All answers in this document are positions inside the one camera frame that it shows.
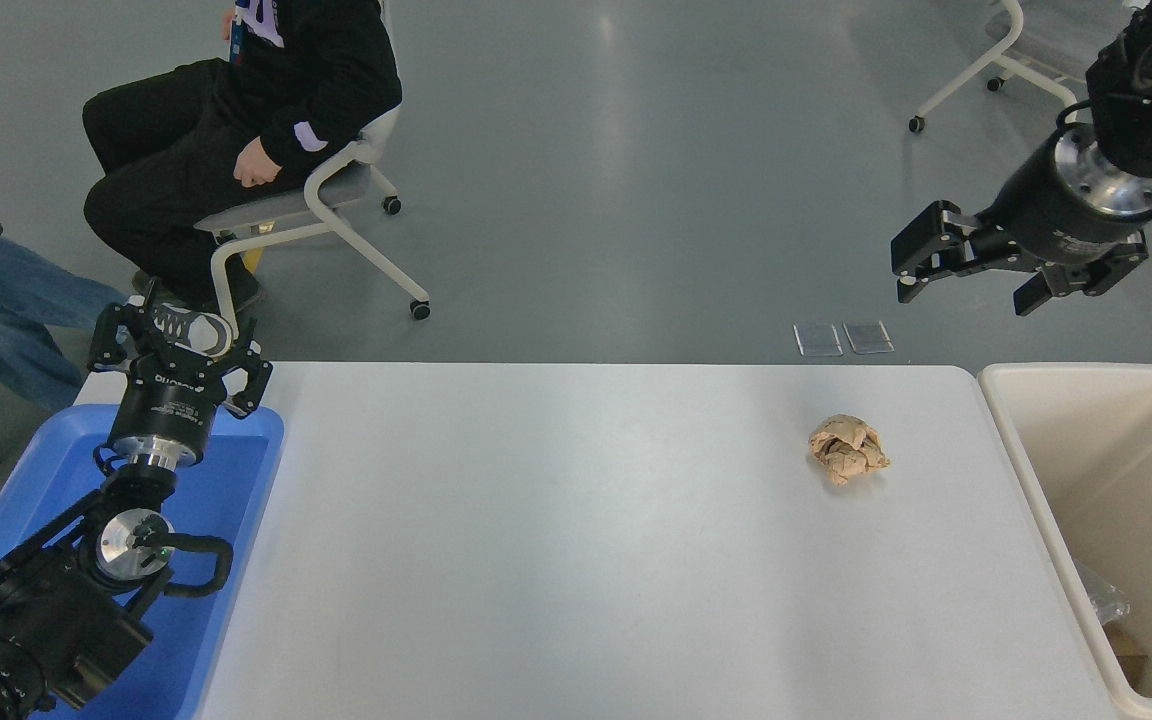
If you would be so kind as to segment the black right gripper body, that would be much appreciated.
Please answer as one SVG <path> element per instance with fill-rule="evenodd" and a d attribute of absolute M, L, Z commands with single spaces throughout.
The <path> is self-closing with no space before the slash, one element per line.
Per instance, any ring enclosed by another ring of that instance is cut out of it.
<path fill-rule="evenodd" d="M 1052 132 L 980 220 L 1038 259 L 1087 264 L 1151 222 L 1152 177 L 1115 167 L 1093 132 Z"/>

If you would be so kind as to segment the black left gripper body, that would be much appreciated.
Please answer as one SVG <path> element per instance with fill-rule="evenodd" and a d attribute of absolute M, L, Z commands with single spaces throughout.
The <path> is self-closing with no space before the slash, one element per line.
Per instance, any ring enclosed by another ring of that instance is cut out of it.
<path fill-rule="evenodd" d="M 202 458 L 227 388 L 217 361 L 143 355 L 114 366 L 126 392 L 108 446 L 123 458 Z"/>

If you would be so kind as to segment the person's left hand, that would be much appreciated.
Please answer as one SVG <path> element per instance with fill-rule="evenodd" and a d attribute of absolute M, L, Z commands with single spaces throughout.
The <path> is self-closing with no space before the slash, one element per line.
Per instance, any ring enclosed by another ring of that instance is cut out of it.
<path fill-rule="evenodd" d="M 233 165 L 232 177 L 244 188 L 270 184 L 282 173 L 282 165 L 271 159 L 268 151 L 257 136 L 247 142 Z"/>

